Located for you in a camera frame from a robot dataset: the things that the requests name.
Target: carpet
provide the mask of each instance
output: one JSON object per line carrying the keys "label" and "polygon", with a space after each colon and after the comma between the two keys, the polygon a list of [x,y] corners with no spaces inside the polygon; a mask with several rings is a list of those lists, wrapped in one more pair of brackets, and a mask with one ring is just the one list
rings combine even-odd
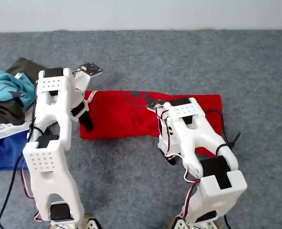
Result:
{"label": "carpet", "polygon": [[[0,70],[25,57],[47,67],[104,69],[95,90],[221,94],[229,138],[248,189],[228,213],[234,229],[282,228],[282,31],[54,31],[0,33]],[[157,138],[81,140],[73,124],[67,162],[82,203],[106,229],[164,229],[189,189]],[[0,172],[0,209],[11,172]],[[6,229],[44,229],[19,176]]]}

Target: red wire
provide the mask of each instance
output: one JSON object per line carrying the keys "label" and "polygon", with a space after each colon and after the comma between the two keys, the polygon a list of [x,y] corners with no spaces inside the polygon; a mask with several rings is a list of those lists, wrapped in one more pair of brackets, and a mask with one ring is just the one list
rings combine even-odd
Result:
{"label": "red wire", "polygon": [[184,174],[184,178],[190,182],[193,182],[193,183],[199,183],[200,180],[189,180],[188,179],[188,175],[189,175],[189,169],[187,168],[186,171],[185,171],[185,174]]}
{"label": "red wire", "polygon": [[20,177],[21,177],[21,182],[22,182],[22,186],[23,186],[23,191],[26,194],[26,197],[29,199],[34,199],[34,197],[29,195],[29,192],[27,191],[27,187],[26,187],[26,178],[25,175],[23,173],[23,165],[25,163],[25,160],[23,160],[22,164],[21,164],[21,168],[20,168]]}
{"label": "red wire", "polygon": [[185,204],[185,208],[184,208],[184,215],[183,215],[183,218],[185,218],[188,214],[188,207],[189,207],[189,202],[190,202],[190,198],[191,198],[191,194],[192,194],[192,191],[194,189],[194,186],[196,185],[197,183],[193,184],[192,187],[190,188],[189,192],[188,192],[188,195],[187,195],[187,202]]}

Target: black cable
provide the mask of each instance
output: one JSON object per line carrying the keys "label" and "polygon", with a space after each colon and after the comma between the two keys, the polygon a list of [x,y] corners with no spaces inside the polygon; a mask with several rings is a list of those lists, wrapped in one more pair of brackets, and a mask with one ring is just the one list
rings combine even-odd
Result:
{"label": "black cable", "polygon": [[227,227],[228,227],[229,229],[232,229],[232,228],[230,227],[229,223],[228,223],[227,215],[224,215],[224,216],[223,216],[223,219],[225,220],[225,223],[226,223]]}
{"label": "black cable", "polygon": [[221,116],[221,119],[222,119],[222,134],[225,138],[225,142],[228,144],[229,140],[228,140],[228,137],[227,137],[227,134],[226,134],[226,131],[225,131],[225,122],[224,122],[224,119],[223,119],[222,112],[220,110],[212,109],[212,110],[206,111],[205,114],[210,113],[210,112],[217,112]]}
{"label": "black cable", "polygon": [[[227,135],[226,135],[226,131],[225,131],[225,125],[224,125],[224,119],[223,119],[222,112],[219,111],[219,110],[209,110],[209,111],[206,111],[205,114],[207,114],[207,113],[209,113],[209,112],[217,112],[217,113],[219,113],[220,116],[221,116],[221,119],[222,119],[222,133],[223,133],[223,135],[224,135],[224,138],[225,138],[225,142],[226,142],[226,143],[225,143],[225,144],[221,144],[220,146],[217,147],[215,154],[216,154],[216,156],[218,156],[218,151],[219,151],[220,148],[222,148],[223,146],[228,146],[230,149],[232,149],[232,148],[235,146],[235,142],[236,142],[237,139],[240,137],[241,132],[239,131],[239,132],[237,133],[237,135],[235,136],[235,138],[234,138],[231,142],[229,142],[228,137],[227,137]],[[225,220],[225,224],[227,225],[228,229],[232,229],[231,226],[230,226],[229,223],[228,223],[227,216],[224,215],[223,218],[224,218],[224,220]]]}
{"label": "black cable", "polygon": [[5,209],[6,206],[7,206],[9,197],[10,197],[10,195],[11,195],[11,191],[12,191],[12,188],[13,188],[13,185],[14,185],[14,181],[15,181],[16,170],[17,170],[18,163],[19,163],[19,161],[20,161],[21,158],[22,158],[22,153],[21,153],[21,154],[19,155],[19,157],[17,158],[16,163],[15,163],[15,166],[14,166],[14,169],[13,169],[12,180],[11,180],[11,183],[10,183],[10,186],[9,186],[9,190],[8,190],[6,199],[4,200],[2,209],[1,209],[1,211],[0,211],[0,220],[1,220],[2,214],[3,214],[3,212],[4,212],[4,209]]}
{"label": "black cable", "polygon": [[[223,136],[224,136],[224,138],[225,138],[225,142],[226,142],[227,146],[228,146],[230,149],[232,149],[232,148],[235,146],[235,142],[236,142],[236,141],[238,140],[238,138],[241,136],[241,132],[239,131],[239,132],[237,133],[237,135],[235,136],[235,138],[234,138],[231,142],[229,142],[229,139],[228,139],[228,137],[227,137],[226,130],[225,130],[225,123],[224,123],[224,119],[223,119],[223,114],[222,114],[222,112],[221,112],[220,110],[213,109],[213,110],[206,111],[205,114],[210,113],[210,112],[217,112],[217,113],[219,113],[219,115],[221,116],[221,119],[222,119],[222,134],[223,134]],[[221,144],[221,145],[217,148],[217,150],[216,150],[216,155],[218,154],[218,150],[219,150],[221,147],[223,147],[223,146],[225,146],[225,145],[224,145],[224,144]]]}
{"label": "black cable", "polygon": [[216,151],[215,151],[215,155],[216,155],[216,156],[218,156],[218,152],[219,152],[220,148],[222,148],[223,146],[229,146],[229,145],[228,145],[227,143],[219,145],[219,146],[217,147]]}
{"label": "black cable", "polygon": [[[35,107],[36,107],[36,102],[34,102],[33,108],[32,108],[32,120],[31,120],[31,124],[30,124],[30,133],[29,133],[29,137],[28,137],[27,142],[29,142],[31,140],[31,137],[32,137],[32,134],[33,134],[34,121],[35,121]],[[23,153],[21,152],[21,154],[19,155],[19,157],[16,160],[16,163],[15,163],[15,166],[14,166],[14,169],[13,169],[13,173],[12,173],[12,179],[11,179],[10,186],[9,186],[9,189],[8,189],[8,193],[7,193],[7,196],[6,196],[5,200],[4,200],[2,209],[0,211],[0,220],[1,220],[1,217],[2,217],[2,214],[3,214],[4,210],[5,210],[5,208],[7,206],[7,203],[9,201],[9,198],[10,198],[10,195],[11,195],[11,192],[12,192],[12,189],[13,189],[14,181],[15,181],[16,170],[17,170],[18,164],[19,164],[22,156],[23,156]]]}

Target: white wire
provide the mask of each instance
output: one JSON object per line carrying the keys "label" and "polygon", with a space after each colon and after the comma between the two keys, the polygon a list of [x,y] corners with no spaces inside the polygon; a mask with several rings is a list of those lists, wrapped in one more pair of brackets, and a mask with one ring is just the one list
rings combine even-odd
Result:
{"label": "white wire", "polygon": [[167,158],[171,157],[171,156],[178,156],[181,157],[181,159],[183,160],[183,157],[180,154],[171,154],[171,155],[165,155]]}
{"label": "white wire", "polygon": [[39,215],[40,215],[40,212],[37,211],[36,214],[34,215],[34,220],[35,220],[36,222],[44,222],[42,219],[38,219],[38,218],[37,218]]}
{"label": "white wire", "polygon": [[188,166],[187,166],[187,168],[186,168],[186,170],[185,170],[185,173],[183,174],[183,179],[184,179],[186,182],[188,182],[188,183],[192,183],[192,184],[198,183],[197,181],[188,180],[188,179],[186,178],[188,172],[189,172],[189,168],[188,168]]}

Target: white plastic frame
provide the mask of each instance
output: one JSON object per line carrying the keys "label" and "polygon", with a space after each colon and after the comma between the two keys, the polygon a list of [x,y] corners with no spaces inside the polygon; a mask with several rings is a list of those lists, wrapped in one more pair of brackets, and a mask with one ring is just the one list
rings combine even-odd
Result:
{"label": "white plastic frame", "polygon": [[[167,102],[163,105],[163,109],[159,109],[158,115],[161,115],[163,110],[168,110],[163,114],[163,118],[168,117],[166,121],[173,134],[171,135],[171,148],[167,152],[167,127],[162,122],[162,135],[159,136],[158,148],[166,156],[181,154],[183,166],[185,168],[188,166],[189,172],[194,177],[201,178],[203,177],[203,168],[195,155],[195,148],[205,147],[215,154],[217,147],[225,144],[225,141],[213,130],[196,99],[189,98],[189,100],[190,104],[180,106],[172,106]],[[193,122],[186,125],[182,118],[190,115],[193,115]],[[219,155],[225,157],[231,170],[238,169],[237,159],[229,147],[220,148]]]}
{"label": "white plastic frame", "polygon": [[[34,126],[45,131],[52,123],[58,122],[60,137],[51,140],[46,148],[37,148],[40,132],[33,130],[30,142],[23,149],[30,171],[31,188],[36,207],[44,221],[50,220],[51,194],[58,194],[69,205],[74,220],[51,224],[80,223],[84,217],[84,208],[65,157],[65,151],[71,147],[69,112],[75,83],[69,68],[63,69],[63,76],[44,78],[44,72],[39,73]],[[58,90],[58,95],[51,96],[49,92],[55,90]]]}

